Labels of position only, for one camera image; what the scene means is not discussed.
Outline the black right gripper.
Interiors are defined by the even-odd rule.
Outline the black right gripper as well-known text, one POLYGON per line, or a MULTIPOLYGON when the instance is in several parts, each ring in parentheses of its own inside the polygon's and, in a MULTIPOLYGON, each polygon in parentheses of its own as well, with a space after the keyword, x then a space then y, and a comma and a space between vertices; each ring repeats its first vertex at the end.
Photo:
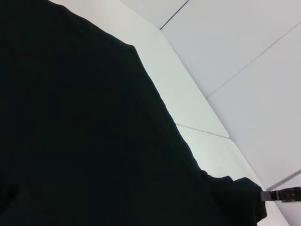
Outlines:
POLYGON ((260 193, 262 202, 281 201, 281 202, 300 202, 301 188, 292 187, 280 191, 262 191, 260 193))

